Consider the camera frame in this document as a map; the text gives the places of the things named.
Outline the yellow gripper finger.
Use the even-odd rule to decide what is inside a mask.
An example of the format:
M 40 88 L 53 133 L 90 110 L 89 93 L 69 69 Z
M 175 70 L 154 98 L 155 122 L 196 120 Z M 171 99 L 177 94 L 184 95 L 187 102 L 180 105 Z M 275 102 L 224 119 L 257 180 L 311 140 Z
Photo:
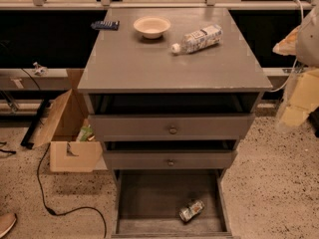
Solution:
M 319 108 L 319 69 L 293 74 L 277 112 L 278 127 L 298 127 Z
M 284 39 L 273 47 L 272 51 L 282 56 L 295 56 L 298 31 L 298 27 L 294 28 Z

